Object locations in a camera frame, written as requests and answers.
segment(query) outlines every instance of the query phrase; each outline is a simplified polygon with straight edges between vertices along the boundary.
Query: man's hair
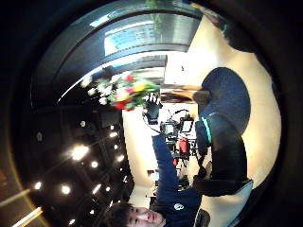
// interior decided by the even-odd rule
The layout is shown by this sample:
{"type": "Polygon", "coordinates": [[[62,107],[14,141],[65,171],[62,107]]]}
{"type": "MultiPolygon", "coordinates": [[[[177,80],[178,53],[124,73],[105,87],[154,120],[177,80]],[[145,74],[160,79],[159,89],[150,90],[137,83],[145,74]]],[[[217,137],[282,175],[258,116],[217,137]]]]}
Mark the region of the man's hair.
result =
{"type": "Polygon", "coordinates": [[[103,214],[103,221],[108,227],[126,227],[132,205],[126,201],[115,202],[103,214]]]}

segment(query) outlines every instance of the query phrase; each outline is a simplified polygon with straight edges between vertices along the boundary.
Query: white flower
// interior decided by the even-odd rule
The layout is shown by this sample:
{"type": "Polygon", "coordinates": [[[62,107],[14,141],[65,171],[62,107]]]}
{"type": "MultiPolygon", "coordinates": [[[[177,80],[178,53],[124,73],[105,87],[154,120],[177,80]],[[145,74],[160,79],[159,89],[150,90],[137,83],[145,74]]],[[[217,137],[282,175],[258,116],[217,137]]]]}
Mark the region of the white flower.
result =
{"type": "Polygon", "coordinates": [[[101,99],[98,100],[98,102],[101,104],[101,105],[106,105],[107,104],[107,99],[105,96],[103,96],[101,99]]]}
{"type": "Polygon", "coordinates": [[[109,94],[111,94],[112,89],[113,89],[113,86],[112,86],[112,85],[106,87],[106,88],[103,90],[103,94],[105,94],[106,96],[108,96],[109,94]]]}
{"type": "Polygon", "coordinates": [[[110,83],[116,83],[120,79],[120,77],[121,77],[121,75],[119,75],[119,74],[113,75],[110,83]]]}
{"type": "Polygon", "coordinates": [[[98,86],[97,86],[97,90],[100,92],[100,93],[103,93],[104,92],[104,89],[105,89],[105,86],[103,83],[100,83],[98,86]]]}
{"type": "Polygon", "coordinates": [[[92,77],[88,77],[88,78],[85,78],[82,82],[81,82],[81,87],[82,88],[86,88],[88,86],[88,84],[90,84],[92,81],[92,77]]]}
{"type": "Polygon", "coordinates": [[[96,92],[96,89],[95,89],[95,88],[92,88],[92,89],[90,89],[90,90],[87,91],[87,94],[88,94],[89,96],[92,96],[95,92],[96,92]]]}

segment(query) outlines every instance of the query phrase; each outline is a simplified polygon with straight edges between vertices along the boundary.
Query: man's arm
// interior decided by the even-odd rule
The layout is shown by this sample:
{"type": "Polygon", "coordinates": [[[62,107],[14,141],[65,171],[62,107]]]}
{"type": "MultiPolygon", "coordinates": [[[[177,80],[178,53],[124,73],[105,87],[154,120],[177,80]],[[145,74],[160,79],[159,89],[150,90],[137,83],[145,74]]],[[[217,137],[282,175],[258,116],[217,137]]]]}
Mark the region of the man's arm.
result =
{"type": "Polygon", "coordinates": [[[162,134],[153,136],[152,146],[159,167],[157,199],[161,200],[161,197],[166,196],[169,191],[178,190],[178,178],[164,136],[162,134]]]}

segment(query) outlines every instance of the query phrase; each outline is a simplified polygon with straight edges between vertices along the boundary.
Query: man's hand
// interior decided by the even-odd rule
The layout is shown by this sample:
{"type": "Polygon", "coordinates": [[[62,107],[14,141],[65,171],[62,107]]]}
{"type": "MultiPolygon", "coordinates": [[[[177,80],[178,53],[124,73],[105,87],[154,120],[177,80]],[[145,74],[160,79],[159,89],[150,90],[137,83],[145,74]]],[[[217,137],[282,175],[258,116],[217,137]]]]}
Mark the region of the man's hand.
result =
{"type": "Polygon", "coordinates": [[[160,97],[158,95],[149,94],[146,97],[145,108],[143,114],[147,116],[149,127],[151,129],[151,135],[157,135],[160,131],[160,124],[158,122],[159,109],[163,105],[160,103],[160,97]]]}
{"type": "Polygon", "coordinates": [[[159,95],[149,94],[145,103],[145,116],[148,118],[149,125],[158,125],[159,109],[162,108],[159,95]]]}

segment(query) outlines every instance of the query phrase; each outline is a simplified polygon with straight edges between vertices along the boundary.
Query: yellow flower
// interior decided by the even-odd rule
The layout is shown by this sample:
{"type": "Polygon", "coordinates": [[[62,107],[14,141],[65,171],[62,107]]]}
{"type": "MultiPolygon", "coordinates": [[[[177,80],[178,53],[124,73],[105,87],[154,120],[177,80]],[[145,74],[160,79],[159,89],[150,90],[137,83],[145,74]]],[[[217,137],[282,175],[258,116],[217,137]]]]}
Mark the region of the yellow flower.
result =
{"type": "Polygon", "coordinates": [[[146,88],[145,81],[137,81],[133,85],[134,92],[142,92],[146,88]]]}

